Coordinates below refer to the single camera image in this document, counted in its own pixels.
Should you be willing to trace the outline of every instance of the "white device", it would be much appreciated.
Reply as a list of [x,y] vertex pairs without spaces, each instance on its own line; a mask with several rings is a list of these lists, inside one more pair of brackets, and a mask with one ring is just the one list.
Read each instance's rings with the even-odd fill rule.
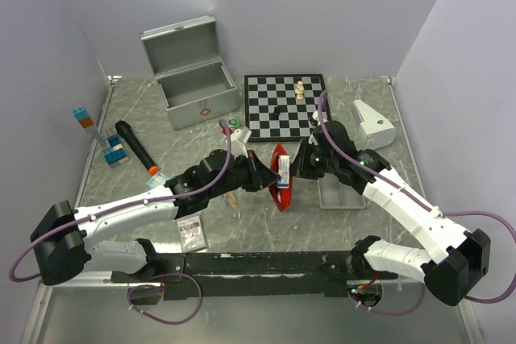
[[378,149],[392,144],[396,137],[394,125],[362,100],[355,100],[353,105],[360,121],[358,135],[364,148]]

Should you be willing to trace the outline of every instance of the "white wall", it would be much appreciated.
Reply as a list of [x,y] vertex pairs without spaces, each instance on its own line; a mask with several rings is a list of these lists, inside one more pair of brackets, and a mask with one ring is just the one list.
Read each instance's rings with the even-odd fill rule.
[[[72,116],[105,96],[94,51],[65,0],[0,0],[0,342],[19,342],[36,282],[10,263],[57,201],[73,200],[90,138]],[[30,259],[20,275],[37,270]]]
[[139,33],[213,14],[231,73],[395,74],[435,0],[69,0],[107,74],[149,76]]
[[[397,75],[396,96],[429,197],[442,209],[487,209],[516,226],[516,0],[438,0]],[[490,235],[489,274],[472,292],[500,294],[516,270],[509,233]],[[514,342],[516,296],[478,305],[489,343]]]

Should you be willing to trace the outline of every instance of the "box lid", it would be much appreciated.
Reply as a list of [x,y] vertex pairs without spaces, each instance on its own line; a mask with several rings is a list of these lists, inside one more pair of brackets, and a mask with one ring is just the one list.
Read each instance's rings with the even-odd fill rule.
[[220,58],[213,16],[145,31],[140,38],[157,79]]

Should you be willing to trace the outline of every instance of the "gray table surface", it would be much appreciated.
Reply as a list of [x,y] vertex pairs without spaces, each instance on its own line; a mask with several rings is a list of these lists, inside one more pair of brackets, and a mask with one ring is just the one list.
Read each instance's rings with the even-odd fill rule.
[[[236,79],[240,91],[240,109],[223,115],[225,119],[244,121],[243,79]],[[352,114],[352,102],[362,99],[382,113],[397,128],[394,143],[378,150],[410,186],[421,192],[405,132],[398,117],[391,86],[386,78],[326,78],[331,115],[356,139],[358,122]],[[183,173],[217,148],[225,148],[225,139],[214,118],[183,130],[173,131],[153,79],[121,79],[113,86],[103,129],[118,120],[129,122],[140,142],[168,176]],[[285,143],[293,155],[296,143]],[[258,157],[269,165],[275,143],[253,143]],[[81,205],[115,201],[148,190],[149,175],[128,146],[129,161],[109,168],[102,153],[95,150],[87,172]],[[320,209],[317,182],[294,181],[292,205],[281,213],[267,189],[258,193],[235,192],[239,211],[229,210],[222,197],[212,200],[199,212],[208,248],[212,252],[237,251],[325,251],[349,250],[367,235],[378,235],[390,242],[418,246],[394,219],[373,203],[365,209]],[[148,238],[159,252],[181,251],[175,222],[160,222],[117,235],[115,241]]]

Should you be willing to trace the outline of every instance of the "orange cap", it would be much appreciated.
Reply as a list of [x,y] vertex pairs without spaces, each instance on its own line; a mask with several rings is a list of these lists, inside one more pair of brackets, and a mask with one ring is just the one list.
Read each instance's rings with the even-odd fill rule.
[[160,171],[160,168],[157,165],[153,165],[148,169],[148,173],[150,173],[151,175],[156,175],[158,171]]

